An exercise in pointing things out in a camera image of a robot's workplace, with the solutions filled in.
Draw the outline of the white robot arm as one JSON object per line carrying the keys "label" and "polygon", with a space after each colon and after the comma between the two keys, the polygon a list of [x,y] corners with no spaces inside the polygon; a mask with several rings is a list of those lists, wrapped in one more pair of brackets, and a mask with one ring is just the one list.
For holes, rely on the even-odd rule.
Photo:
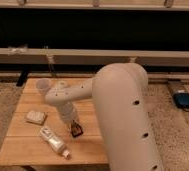
{"label": "white robot arm", "polygon": [[111,171],[164,171],[145,108],[147,86],[141,65],[115,63],[80,84],[54,86],[45,101],[68,121],[74,101],[92,100]]}

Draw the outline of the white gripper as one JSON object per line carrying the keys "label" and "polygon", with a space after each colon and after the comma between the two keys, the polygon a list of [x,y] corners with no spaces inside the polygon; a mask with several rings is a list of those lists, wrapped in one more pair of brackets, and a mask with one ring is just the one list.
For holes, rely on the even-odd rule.
{"label": "white gripper", "polygon": [[[68,131],[71,131],[72,127],[70,123],[77,118],[76,108],[75,107],[59,107],[58,111],[59,111],[60,119],[65,124],[67,124]],[[74,125],[75,125],[74,126],[75,128],[77,129],[79,128],[79,124],[76,121],[74,121]]]}

